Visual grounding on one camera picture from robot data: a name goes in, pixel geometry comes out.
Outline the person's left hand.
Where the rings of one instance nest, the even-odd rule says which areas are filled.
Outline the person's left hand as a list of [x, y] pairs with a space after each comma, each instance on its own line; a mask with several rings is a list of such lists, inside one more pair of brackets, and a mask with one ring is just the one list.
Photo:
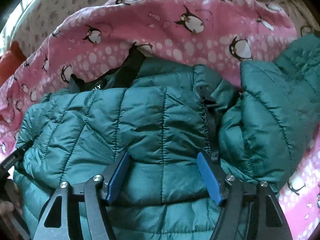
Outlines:
[[3, 220], [9, 219], [9, 214], [11, 214], [15, 209], [20, 215], [23, 214], [22, 211], [22, 196], [16, 185], [14, 185], [14, 203], [9, 201], [1, 200], [1, 217]]

